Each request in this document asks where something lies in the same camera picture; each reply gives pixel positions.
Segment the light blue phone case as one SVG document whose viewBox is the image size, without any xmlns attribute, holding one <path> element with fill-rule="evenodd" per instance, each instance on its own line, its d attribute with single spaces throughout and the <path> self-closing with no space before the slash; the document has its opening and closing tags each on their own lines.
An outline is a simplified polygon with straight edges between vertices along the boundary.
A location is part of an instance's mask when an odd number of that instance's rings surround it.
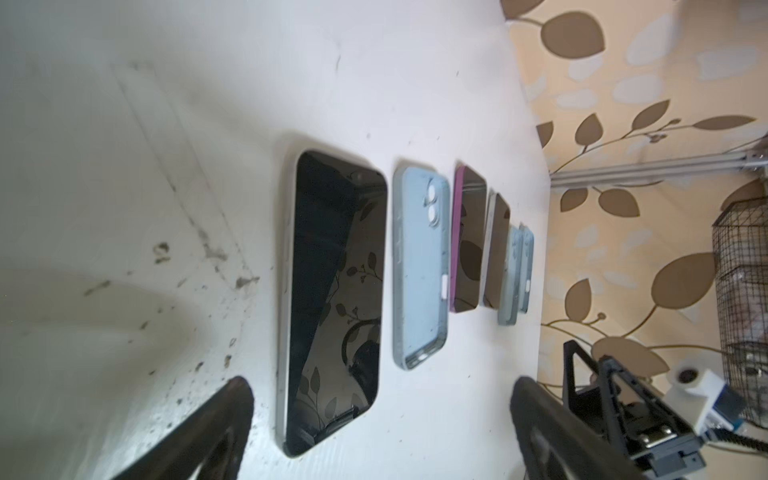
<svg viewBox="0 0 768 480">
<path fill-rule="evenodd" d="M 501 326 L 514 326 L 517 322 L 522 250 L 523 234 L 517 227 L 511 226 L 508 235 L 506 263 L 497 317 L 498 324 Z"/>
<path fill-rule="evenodd" d="M 393 188 L 393 354 L 409 371 L 447 338 L 452 194 L 414 163 L 397 168 Z"/>
<path fill-rule="evenodd" d="M 521 226 L 521 233 L 523 245 L 521 253 L 519 310 L 522 313 L 527 313 L 530 302 L 535 237 L 533 232 L 525 225 Z"/>
</svg>

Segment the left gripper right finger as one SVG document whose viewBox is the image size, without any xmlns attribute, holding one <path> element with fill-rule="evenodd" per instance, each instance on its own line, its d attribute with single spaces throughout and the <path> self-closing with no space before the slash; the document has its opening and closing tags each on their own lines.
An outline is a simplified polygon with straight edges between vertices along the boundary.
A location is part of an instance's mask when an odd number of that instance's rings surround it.
<svg viewBox="0 0 768 480">
<path fill-rule="evenodd" d="M 530 479 L 549 477 L 543 445 L 577 479 L 641 479 L 626 457 L 600 439 L 530 377 L 518 378 L 509 404 L 519 449 Z"/>
</svg>

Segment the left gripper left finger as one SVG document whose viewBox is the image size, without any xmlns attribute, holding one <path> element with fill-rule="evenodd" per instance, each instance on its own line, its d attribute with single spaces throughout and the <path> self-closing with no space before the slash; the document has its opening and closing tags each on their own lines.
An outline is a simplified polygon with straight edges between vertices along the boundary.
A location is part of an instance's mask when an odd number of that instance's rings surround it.
<svg viewBox="0 0 768 480">
<path fill-rule="evenodd" d="M 231 378 L 118 479 L 235 479 L 254 413 L 247 380 Z"/>
</svg>

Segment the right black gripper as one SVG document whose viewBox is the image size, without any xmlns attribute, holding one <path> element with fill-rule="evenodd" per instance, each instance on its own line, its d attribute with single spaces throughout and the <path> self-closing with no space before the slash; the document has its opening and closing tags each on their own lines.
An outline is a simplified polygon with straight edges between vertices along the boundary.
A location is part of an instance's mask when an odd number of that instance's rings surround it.
<svg viewBox="0 0 768 480">
<path fill-rule="evenodd" d="M 703 441 L 618 360 L 563 344 L 564 406 L 648 479 L 685 479 L 706 467 Z"/>
</svg>

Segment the black smartphone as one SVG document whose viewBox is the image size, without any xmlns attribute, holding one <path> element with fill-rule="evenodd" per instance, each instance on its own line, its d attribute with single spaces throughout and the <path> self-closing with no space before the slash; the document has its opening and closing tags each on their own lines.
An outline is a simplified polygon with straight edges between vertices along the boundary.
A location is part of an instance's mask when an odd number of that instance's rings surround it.
<svg viewBox="0 0 768 480">
<path fill-rule="evenodd" d="M 378 395 L 389 189 L 372 167 L 306 150 L 291 193 L 276 433 L 296 458 Z"/>
<path fill-rule="evenodd" d="M 498 309 L 506 265 L 510 209 L 503 196 L 491 190 L 488 200 L 481 294 L 483 305 Z"/>
<path fill-rule="evenodd" d="M 451 310 L 474 310 L 480 300 L 487 183 L 465 164 L 455 171 L 451 238 Z"/>
</svg>

